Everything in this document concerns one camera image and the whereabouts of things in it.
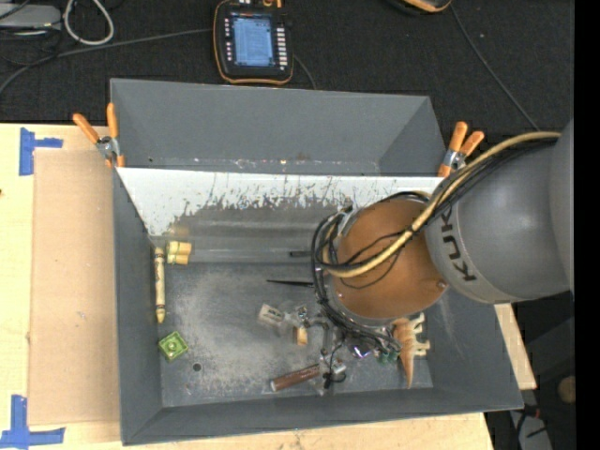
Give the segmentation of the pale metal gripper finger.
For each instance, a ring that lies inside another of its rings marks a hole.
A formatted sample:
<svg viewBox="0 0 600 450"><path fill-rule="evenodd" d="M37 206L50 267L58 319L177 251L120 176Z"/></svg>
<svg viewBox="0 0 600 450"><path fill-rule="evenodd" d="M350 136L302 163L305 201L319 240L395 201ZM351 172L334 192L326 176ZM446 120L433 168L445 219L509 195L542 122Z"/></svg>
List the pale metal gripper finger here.
<svg viewBox="0 0 600 450"><path fill-rule="evenodd" d="M346 380L347 366L339 359L331 359L320 363L320 394L326 395L333 388Z"/></svg>
<svg viewBox="0 0 600 450"><path fill-rule="evenodd" d="M330 362L337 348L338 329L330 321L322 322L322 346L320 349L321 360Z"/></svg>

